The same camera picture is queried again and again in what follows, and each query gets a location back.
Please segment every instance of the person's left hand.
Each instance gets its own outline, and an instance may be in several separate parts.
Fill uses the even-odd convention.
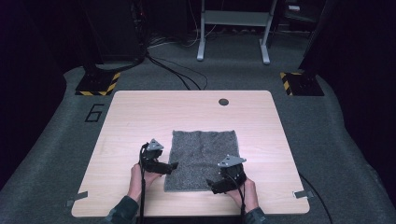
[[[145,172],[146,189],[148,189],[155,179],[162,175],[156,173]],[[139,164],[135,164],[131,169],[131,181],[129,184],[128,196],[136,202],[140,200],[142,194],[142,173]]]

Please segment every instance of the hand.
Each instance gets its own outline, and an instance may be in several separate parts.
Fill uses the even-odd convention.
[[[145,172],[146,189],[149,189],[152,182],[162,175]],[[142,194],[142,172],[139,164],[135,164],[131,169],[131,181],[129,184],[128,196],[136,202],[140,200]]]
[[[259,199],[257,197],[256,184],[254,183],[254,181],[247,178],[245,184],[240,187],[242,192],[244,192],[244,188],[245,188],[245,206],[246,206],[245,212],[248,213],[251,210],[259,207]],[[233,200],[235,201],[236,205],[238,205],[238,207],[242,206],[242,199],[238,189],[230,190],[226,192],[226,194],[230,195],[230,197],[233,198]]]

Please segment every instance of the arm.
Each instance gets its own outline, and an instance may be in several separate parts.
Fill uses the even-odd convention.
[[[146,189],[148,189],[152,182],[161,175],[155,173],[145,172]],[[135,164],[131,169],[131,181],[129,184],[128,193],[121,201],[109,212],[102,223],[132,223],[136,212],[139,209],[138,202],[142,194],[142,174],[140,165]]]
[[[259,207],[259,199],[256,192],[256,184],[251,179],[247,179],[245,184],[241,186],[242,192],[245,192],[245,224],[270,224],[265,218],[264,212]],[[242,206],[242,199],[238,189],[227,192],[235,201],[238,207]]]

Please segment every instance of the black floor plate with hazard stripes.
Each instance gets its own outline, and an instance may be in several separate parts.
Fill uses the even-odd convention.
[[[76,87],[76,95],[109,95],[116,87],[120,73],[107,72],[99,77],[84,76]]]
[[[324,96],[323,90],[316,79],[313,79],[309,86],[304,86],[301,82],[303,78],[301,73],[280,73],[280,77],[287,95]]]

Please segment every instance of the person's right hand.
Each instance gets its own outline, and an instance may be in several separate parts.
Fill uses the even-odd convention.
[[[257,197],[257,192],[256,192],[256,184],[254,181],[251,179],[247,178],[245,181],[245,184],[240,187],[241,191],[244,192],[245,188],[245,212],[248,213],[251,210],[259,207],[259,199]],[[233,189],[226,194],[230,195],[231,198],[235,201],[236,205],[238,207],[242,206],[242,199],[241,195],[239,194],[238,189]]]

